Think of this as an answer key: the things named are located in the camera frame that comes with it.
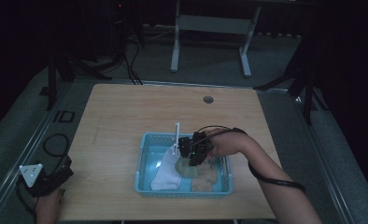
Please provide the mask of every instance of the human arm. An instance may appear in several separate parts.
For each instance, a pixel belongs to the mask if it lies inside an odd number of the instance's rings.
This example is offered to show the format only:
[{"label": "human arm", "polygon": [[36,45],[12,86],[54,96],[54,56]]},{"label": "human arm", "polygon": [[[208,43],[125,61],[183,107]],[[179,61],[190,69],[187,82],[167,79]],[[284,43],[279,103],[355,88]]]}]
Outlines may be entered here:
[{"label": "human arm", "polygon": [[[222,129],[205,131],[207,135]],[[251,166],[266,178],[292,181],[250,136],[244,133],[223,133],[210,138],[214,145],[211,156],[242,153]],[[296,188],[282,187],[259,180],[262,191],[279,223],[321,223],[306,195]]]},{"label": "human arm", "polygon": [[60,214],[60,200],[62,194],[57,188],[51,194],[39,198],[33,198],[35,202],[35,215],[37,224],[54,224]]}]

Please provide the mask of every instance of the wooden table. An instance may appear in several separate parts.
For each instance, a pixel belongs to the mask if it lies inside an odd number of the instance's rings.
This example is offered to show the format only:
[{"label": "wooden table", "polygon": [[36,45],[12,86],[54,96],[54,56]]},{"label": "wooden table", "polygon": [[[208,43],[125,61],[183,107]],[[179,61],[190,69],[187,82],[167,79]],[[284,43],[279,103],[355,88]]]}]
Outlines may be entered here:
[{"label": "wooden table", "polygon": [[[214,103],[206,104],[205,96]],[[238,127],[280,164],[254,90],[98,84],[69,151],[61,220],[236,219],[274,217],[243,155],[230,156],[234,191],[222,199],[144,198],[134,189],[144,133]]]}]

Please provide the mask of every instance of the gray floor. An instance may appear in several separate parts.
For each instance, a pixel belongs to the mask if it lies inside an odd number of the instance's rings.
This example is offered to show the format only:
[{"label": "gray floor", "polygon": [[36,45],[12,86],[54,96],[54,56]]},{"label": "gray floor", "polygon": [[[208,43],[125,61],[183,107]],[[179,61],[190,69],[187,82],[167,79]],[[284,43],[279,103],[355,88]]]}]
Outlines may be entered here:
[{"label": "gray floor", "polygon": [[[149,30],[157,34],[169,31],[158,27]],[[195,34],[183,34],[178,72],[173,74],[169,71],[173,49],[171,33],[158,38],[153,36],[155,34],[147,36],[151,40],[134,61],[134,70],[145,84],[167,82],[248,88],[281,76],[300,41],[299,38],[255,36],[248,54],[253,76],[246,78],[242,76],[237,50],[241,37],[234,36],[227,41],[223,36],[223,45],[216,39],[199,41]],[[135,46],[129,45],[128,58],[132,59],[134,53]],[[124,66],[109,69],[104,74],[113,77],[110,83],[130,84]],[[92,86],[98,82],[101,81],[78,75],[74,83],[59,83],[59,101],[47,112],[47,98],[38,95],[47,85],[47,73],[43,71],[29,83],[1,121],[0,223],[32,221],[12,192],[17,166],[24,161],[41,160],[46,166],[55,162],[43,152],[43,140],[54,133],[64,133],[73,139]],[[315,103],[316,109],[311,113],[313,125],[306,125],[301,116],[302,103],[284,91],[290,82],[278,85],[276,90],[259,92],[283,168],[306,186],[308,197],[324,223],[368,223],[368,185],[333,116]],[[73,122],[53,122],[58,110],[76,112]],[[246,220],[243,223],[270,222]]]}]

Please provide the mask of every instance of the small round object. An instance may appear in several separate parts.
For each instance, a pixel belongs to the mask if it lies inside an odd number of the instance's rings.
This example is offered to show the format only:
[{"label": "small round object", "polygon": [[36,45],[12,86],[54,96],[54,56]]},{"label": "small round object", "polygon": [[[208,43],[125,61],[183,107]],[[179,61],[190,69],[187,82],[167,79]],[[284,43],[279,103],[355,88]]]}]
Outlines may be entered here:
[{"label": "small round object", "polygon": [[211,96],[205,96],[204,97],[204,102],[207,103],[207,104],[213,104],[214,99]]}]

